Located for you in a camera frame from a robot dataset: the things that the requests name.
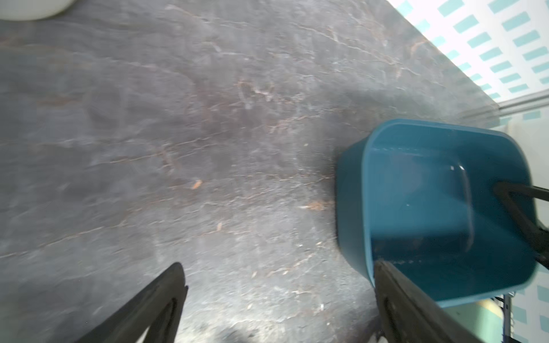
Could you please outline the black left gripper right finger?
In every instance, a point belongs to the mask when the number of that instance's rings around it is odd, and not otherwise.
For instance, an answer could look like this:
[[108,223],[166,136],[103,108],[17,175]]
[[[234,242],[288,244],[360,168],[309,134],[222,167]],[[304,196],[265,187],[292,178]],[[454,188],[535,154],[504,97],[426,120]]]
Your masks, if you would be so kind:
[[375,295],[381,325],[389,342],[479,342],[480,340],[393,264],[374,266]]

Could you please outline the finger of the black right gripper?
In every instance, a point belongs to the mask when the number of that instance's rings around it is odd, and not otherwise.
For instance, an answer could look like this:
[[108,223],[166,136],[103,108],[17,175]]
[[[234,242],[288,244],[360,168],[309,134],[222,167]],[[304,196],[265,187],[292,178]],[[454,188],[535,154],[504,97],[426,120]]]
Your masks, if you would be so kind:
[[527,243],[536,252],[536,261],[548,268],[548,230],[537,220],[531,220],[526,213],[513,200],[513,194],[520,194],[532,199],[548,202],[548,190],[528,186],[524,184],[514,184],[510,182],[497,182],[493,186],[493,191],[499,202],[506,209],[507,213],[518,226]]

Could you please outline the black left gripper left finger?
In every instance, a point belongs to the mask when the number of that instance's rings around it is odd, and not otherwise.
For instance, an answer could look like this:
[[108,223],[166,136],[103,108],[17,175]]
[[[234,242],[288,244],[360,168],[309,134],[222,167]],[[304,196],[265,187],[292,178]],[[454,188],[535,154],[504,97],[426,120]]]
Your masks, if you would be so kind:
[[181,263],[170,265],[128,303],[79,342],[173,342],[177,335],[186,285]]

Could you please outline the dark teal storage box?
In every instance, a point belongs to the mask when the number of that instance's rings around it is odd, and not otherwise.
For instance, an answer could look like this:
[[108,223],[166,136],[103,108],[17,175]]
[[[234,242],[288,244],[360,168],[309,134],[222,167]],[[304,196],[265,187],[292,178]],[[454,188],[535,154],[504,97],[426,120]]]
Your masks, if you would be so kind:
[[370,281],[392,263],[441,307],[527,287],[533,250],[494,194],[531,185],[516,142],[500,131],[395,119],[337,162],[340,251]]

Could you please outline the white plastic storage box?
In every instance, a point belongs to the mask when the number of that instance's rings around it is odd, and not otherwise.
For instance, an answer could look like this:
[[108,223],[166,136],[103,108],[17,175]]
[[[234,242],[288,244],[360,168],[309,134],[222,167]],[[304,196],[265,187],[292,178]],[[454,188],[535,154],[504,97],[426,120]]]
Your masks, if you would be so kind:
[[0,15],[4,21],[35,21],[62,13],[75,0],[1,0]]

